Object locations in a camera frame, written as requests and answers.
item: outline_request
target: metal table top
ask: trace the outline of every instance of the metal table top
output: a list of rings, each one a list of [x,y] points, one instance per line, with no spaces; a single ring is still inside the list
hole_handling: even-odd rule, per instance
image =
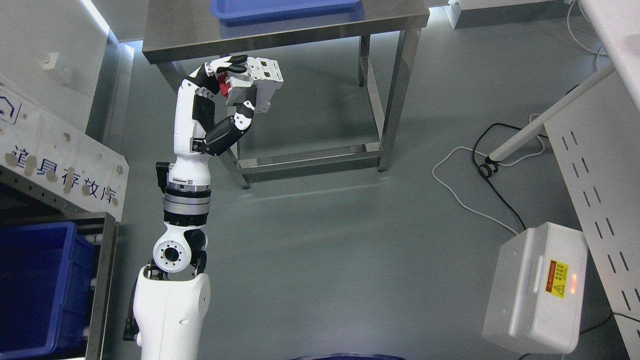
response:
[[[152,0],[143,53],[151,64],[426,26],[425,0],[362,0],[348,13],[225,26],[209,0]]]

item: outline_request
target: black connector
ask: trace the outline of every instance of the black connector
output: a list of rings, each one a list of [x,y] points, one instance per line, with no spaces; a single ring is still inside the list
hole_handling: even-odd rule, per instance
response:
[[[156,163],[156,177],[158,178],[158,187],[162,193],[166,192],[166,178],[169,175],[169,163],[158,161]]]
[[[136,341],[136,335],[140,332],[140,328],[138,328],[138,322],[133,317],[127,317],[127,321],[124,325],[124,334],[122,334],[122,339],[124,341]]]

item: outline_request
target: white electrical component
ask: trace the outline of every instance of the white electrical component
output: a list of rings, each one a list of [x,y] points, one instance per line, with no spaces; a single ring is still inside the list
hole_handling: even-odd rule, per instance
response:
[[[549,222],[500,247],[483,337],[521,354],[568,354],[578,344],[587,244]]]
[[[59,52],[49,53],[49,61],[42,65],[42,70],[54,78],[60,85],[71,83],[74,69],[71,63]]]
[[[247,71],[242,74],[228,72],[226,77],[218,77],[223,81],[220,84],[222,95],[227,106],[235,106],[245,100],[246,89],[255,85],[258,87],[255,111],[265,113],[271,106],[271,97],[284,82],[278,62],[264,58],[248,58],[246,67]]]

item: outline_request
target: yellow label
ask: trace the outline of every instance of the yellow label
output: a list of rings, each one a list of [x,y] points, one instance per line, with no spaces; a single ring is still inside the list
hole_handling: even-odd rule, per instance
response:
[[[545,290],[551,295],[564,299],[564,293],[567,291],[566,279],[568,276],[569,265],[552,259],[549,265],[547,288]]]

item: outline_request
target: stainless steel table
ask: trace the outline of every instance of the stainless steel table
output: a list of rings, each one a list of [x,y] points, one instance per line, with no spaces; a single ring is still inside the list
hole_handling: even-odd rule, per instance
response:
[[[227,27],[209,11],[209,0],[151,0],[143,54],[177,91],[186,75],[179,60],[241,53],[336,38],[360,37],[358,77],[367,87],[379,141],[354,146],[238,160],[237,148],[220,158],[243,188],[250,181],[320,172],[389,166],[420,32],[429,19],[425,0],[362,0],[349,14]],[[386,111],[369,63],[371,34],[400,31]]]

